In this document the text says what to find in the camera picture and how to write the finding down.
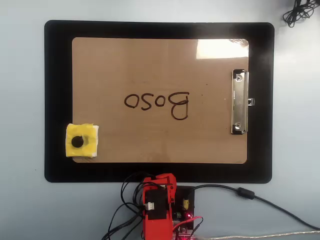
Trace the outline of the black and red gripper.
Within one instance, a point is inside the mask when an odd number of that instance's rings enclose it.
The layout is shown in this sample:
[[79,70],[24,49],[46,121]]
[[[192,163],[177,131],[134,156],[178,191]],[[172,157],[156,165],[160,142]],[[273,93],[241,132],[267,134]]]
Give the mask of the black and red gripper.
[[177,180],[172,173],[163,173],[143,180],[143,205],[146,220],[166,220],[169,203],[175,203]]

